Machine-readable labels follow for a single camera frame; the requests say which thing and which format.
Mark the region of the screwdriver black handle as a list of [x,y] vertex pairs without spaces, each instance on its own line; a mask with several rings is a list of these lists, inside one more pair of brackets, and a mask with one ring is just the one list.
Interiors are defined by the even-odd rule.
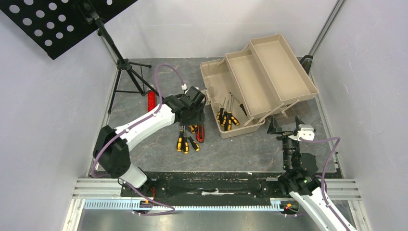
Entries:
[[241,110],[243,111],[243,113],[245,114],[245,116],[248,116],[244,105],[238,100],[238,98],[237,98],[236,96],[234,96],[231,92],[229,92],[229,94],[230,94],[231,97],[238,103],[239,107],[241,108]]

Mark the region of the screwdriver yellow black sideways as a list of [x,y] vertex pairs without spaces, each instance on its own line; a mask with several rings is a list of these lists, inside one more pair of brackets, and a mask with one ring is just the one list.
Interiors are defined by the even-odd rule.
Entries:
[[227,119],[227,106],[223,108],[223,112],[222,112],[222,118],[220,120],[220,125],[222,127],[225,126],[226,123],[226,119]]

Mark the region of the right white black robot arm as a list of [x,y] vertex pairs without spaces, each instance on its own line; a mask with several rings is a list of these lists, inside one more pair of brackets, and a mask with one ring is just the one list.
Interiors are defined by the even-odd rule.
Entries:
[[275,117],[267,133],[276,135],[282,142],[283,170],[278,178],[278,191],[283,196],[290,196],[296,200],[306,213],[312,218],[322,231],[354,231],[356,228],[341,214],[326,193],[326,170],[320,177],[316,157],[310,153],[300,151],[300,143],[325,143],[335,141],[329,157],[335,153],[340,137],[324,140],[315,139],[315,129],[305,124],[300,117],[295,117],[295,129],[285,131],[279,126]]

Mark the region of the screwdriver yellow black extra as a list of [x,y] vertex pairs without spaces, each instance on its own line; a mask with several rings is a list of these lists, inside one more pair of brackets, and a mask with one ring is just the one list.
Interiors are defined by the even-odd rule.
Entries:
[[230,114],[230,120],[232,122],[232,124],[238,126],[240,123],[238,121],[238,119],[236,117],[234,117],[232,114]]

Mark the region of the beige plastic tool box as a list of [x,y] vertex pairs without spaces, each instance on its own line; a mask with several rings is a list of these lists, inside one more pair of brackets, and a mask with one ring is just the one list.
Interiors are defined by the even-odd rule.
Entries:
[[224,139],[255,132],[268,116],[285,114],[289,108],[318,94],[282,34],[250,39],[241,51],[203,62],[200,70],[215,120],[225,98],[224,107],[227,106],[230,92],[248,114],[245,116],[233,99],[231,112],[240,124],[232,125],[229,131],[218,125]]

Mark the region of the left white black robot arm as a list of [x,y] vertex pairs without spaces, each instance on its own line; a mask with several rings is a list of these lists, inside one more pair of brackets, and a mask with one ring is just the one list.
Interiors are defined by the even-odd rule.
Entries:
[[130,151],[145,138],[175,123],[181,126],[203,124],[205,105],[205,94],[190,87],[182,94],[161,97],[153,110],[127,124],[102,127],[93,151],[93,164],[101,166],[111,178],[132,185],[138,196],[148,195],[151,184],[147,175],[132,164]]

